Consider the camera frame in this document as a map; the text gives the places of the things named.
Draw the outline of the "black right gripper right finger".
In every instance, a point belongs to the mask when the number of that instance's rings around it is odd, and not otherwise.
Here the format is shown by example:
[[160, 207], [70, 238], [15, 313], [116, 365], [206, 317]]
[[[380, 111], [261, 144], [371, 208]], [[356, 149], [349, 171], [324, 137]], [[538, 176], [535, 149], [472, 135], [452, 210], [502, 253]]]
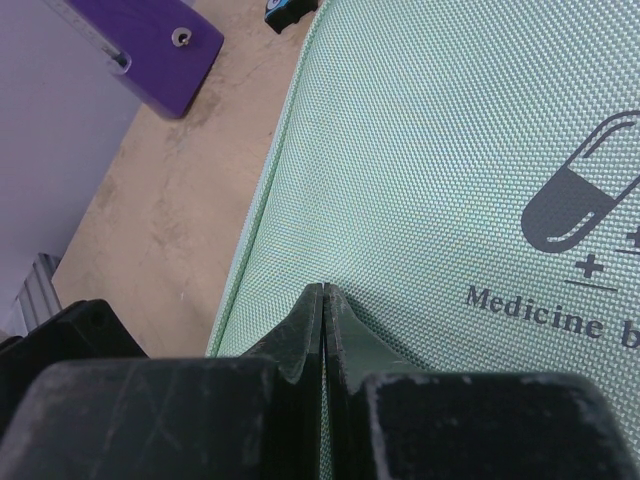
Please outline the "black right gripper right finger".
[[604, 397], [565, 373], [438, 373], [402, 358], [324, 288], [337, 479], [635, 479]]

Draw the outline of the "mint green medicine case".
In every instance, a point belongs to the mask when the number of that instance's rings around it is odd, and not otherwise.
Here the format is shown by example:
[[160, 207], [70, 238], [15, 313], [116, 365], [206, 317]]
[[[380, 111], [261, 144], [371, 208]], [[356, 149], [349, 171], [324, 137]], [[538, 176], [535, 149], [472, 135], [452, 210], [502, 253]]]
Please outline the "mint green medicine case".
[[404, 358], [566, 371], [639, 449], [639, 5], [327, 1], [209, 340], [329, 282]]

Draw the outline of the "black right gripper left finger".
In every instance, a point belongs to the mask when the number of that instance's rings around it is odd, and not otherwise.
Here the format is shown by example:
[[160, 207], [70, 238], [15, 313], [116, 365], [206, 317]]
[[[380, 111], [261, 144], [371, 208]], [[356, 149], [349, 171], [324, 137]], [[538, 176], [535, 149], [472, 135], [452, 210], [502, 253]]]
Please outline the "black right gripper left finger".
[[5, 431], [5, 479], [315, 479], [323, 288], [237, 357], [55, 363]]

